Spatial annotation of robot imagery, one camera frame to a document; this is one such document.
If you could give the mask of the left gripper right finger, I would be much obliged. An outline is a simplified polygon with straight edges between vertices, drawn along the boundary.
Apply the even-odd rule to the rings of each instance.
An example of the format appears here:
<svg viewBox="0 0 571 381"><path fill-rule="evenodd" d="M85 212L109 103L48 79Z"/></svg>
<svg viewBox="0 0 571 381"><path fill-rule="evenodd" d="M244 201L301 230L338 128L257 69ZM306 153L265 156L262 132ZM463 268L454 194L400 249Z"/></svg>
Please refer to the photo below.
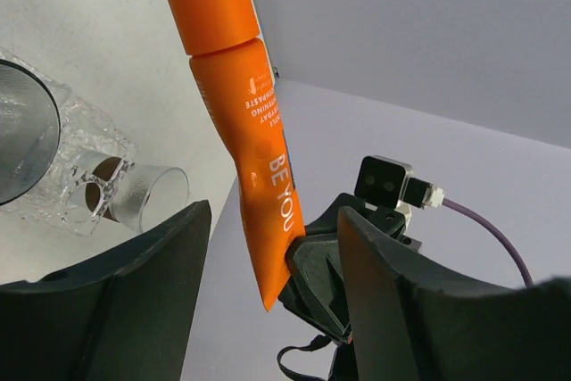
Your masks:
<svg viewBox="0 0 571 381"><path fill-rule="evenodd" d="M567 278L509 289L412 251L354 209L337 226L360 379L569 379Z"/></svg>

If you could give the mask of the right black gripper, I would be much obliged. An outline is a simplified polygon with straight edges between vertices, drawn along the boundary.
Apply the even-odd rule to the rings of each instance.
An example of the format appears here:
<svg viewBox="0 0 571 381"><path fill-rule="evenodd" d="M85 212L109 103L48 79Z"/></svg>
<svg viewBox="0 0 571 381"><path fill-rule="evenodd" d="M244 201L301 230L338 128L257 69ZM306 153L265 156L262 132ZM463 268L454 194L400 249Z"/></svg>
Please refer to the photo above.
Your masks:
<svg viewBox="0 0 571 381"><path fill-rule="evenodd" d="M295 316L339 344L352 340L343 270L339 256L337 217L341 208L355 208L357 198L339 194L325 211L305 226L285 254L291 278L278 300ZM365 204L366 219L392 239L419 253L422 243L407 235L412 218L409 204L395 209Z"/></svg>

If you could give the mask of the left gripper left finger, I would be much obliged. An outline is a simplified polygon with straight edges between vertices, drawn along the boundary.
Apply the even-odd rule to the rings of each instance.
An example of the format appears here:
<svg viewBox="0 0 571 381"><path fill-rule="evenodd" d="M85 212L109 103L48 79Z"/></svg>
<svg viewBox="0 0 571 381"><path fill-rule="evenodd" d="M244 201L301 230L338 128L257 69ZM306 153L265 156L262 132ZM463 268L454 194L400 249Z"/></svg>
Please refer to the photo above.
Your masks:
<svg viewBox="0 0 571 381"><path fill-rule="evenodd" d="M198 201L37 282L2 285L2 379L180 379L210 232Z"/></svg>

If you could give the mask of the clear cup brown base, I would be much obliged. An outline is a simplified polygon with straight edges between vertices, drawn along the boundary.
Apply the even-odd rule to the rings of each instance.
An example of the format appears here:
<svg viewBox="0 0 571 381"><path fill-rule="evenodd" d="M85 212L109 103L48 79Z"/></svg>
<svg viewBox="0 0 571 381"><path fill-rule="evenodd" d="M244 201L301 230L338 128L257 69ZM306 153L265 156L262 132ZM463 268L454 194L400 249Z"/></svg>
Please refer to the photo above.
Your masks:
<svg viewBox="0 0 571 381"><path fill-rule="evenodd" d="M119 171L120 157L99 152L88 152L78 159L81 167L111 184ZM127 163L127 169L115 182L116 192L103 210L103 218L120 223L137 234L142 234L162 223L187 206L189 182L178 167ZM96 183L88 183L85 205L92 211L103 197Z"/></svg>

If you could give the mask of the clear textured oval tray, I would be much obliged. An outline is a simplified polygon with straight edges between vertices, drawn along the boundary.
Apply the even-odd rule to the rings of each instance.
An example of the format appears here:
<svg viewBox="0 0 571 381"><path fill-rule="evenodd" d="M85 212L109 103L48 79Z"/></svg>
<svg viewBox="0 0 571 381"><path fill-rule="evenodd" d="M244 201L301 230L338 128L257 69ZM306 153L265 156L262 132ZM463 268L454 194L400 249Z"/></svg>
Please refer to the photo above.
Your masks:
<svg viewBox="0 0 571 381"><path fill-rule="evenodd" d="M6 49L1 59L21 66L45 85L59 112L60 138L45 175L26 194L3 205L14 217L90 235L133 165L136 146L112 119Z"/></svg>

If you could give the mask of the dark tinted cup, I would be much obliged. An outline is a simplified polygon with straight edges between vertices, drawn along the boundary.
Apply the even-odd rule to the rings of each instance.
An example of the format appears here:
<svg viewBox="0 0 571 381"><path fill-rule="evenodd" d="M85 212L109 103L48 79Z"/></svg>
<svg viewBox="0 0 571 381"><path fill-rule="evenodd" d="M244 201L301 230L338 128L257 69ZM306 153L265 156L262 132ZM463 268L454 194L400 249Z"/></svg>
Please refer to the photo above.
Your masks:
<svg viewBox="0 0 571 381"><path fill-rule="evenodd" d="M48 172L61 121L47 86L15 62L1 61L1 204L25 195Z"/></svg>

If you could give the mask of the orange toothpaste tube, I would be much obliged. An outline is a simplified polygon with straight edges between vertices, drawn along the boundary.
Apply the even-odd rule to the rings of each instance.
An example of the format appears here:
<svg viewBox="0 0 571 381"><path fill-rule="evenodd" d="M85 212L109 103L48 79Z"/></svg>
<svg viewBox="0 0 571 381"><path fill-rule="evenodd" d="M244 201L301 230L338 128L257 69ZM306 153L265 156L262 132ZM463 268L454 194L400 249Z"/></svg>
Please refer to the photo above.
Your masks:
<svg viewBox="0 0 571 381"><path fill-rule="evenodd" d="M168 0L189 67L236 167L240 213L261 301L291 277L286 250L304 236L273 74L252 0Z"/></svg>

